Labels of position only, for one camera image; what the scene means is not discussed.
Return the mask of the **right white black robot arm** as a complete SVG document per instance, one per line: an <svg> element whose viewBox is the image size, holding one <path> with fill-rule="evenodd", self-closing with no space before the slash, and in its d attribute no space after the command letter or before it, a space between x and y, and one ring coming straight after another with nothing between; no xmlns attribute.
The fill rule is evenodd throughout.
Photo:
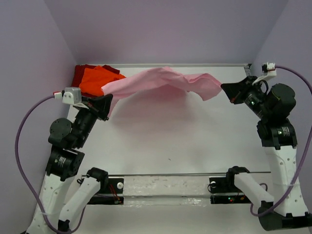
<svg viewBox="0 0 312 234"><path fill-rule="evenodd" d="M232 167L224 179L229 191L239 189L257 212L266 231L311 227L312 215L302 198L296 164L297 138L288 116L296 105L295 92L278 83L265 92L256 77L237 83L223 83L222 90L232 104L246 104L258 117L257 133L267 156L272 174L273 193L258 184L243 167Z"/></svg>

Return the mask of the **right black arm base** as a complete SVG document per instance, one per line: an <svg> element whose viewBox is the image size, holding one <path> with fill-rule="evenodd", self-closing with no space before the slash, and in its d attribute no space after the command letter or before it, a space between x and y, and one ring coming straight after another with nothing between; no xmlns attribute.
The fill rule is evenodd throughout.
<svg viewBox="0 0 312 234"><path fill-rule="evenodd" d="M213 205L250 204L250 200L237 187L228 185L225 177L210 177L207 190Z"/></svg>

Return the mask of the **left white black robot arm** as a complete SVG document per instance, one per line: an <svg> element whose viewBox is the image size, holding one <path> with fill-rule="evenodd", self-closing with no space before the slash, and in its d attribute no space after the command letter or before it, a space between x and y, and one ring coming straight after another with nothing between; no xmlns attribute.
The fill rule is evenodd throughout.
<svg viewBox="0 0 312 234"><path fill-rule="evenodd" d="M40 193L37 193L23 170L22 178L33 193L37 206L27 234L72 234L73 225L81 225L85 207L98 192L109 184L108 173L93 167L88 170L76 193L65 203L69 187L74 182L85 154L79 149L85 144L95 122L107 121L113 95L97 98L79 96L70 104L78 109L74 121L59 118L50 126L51 153L46 165Z"/></svg>

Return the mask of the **pink t shirt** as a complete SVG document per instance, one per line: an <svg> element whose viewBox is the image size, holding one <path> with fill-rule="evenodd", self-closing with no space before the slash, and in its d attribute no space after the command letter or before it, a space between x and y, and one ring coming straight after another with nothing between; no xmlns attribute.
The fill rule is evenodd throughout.
<svg viewBox="0 0 312 234"><path fill-rule="evenodd" d="M186 92L198 94L203 101L210 100L221 92L221 82L208 73L184 75L170 67L158 67L142 71L130 77L107 83L101 90L112 94L110 116L117 102L139 91L152 90L169 85Z"/></svg>

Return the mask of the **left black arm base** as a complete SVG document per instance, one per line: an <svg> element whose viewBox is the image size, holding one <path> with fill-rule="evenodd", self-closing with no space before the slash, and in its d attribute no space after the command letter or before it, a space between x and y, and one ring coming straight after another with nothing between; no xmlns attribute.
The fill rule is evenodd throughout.
<svg viewBox="0 0 312 234"><path fill-rule="evenodd" d="M88 205L123 205L124 178L109 177L108 185L101 188L88 202Z"/></svg>

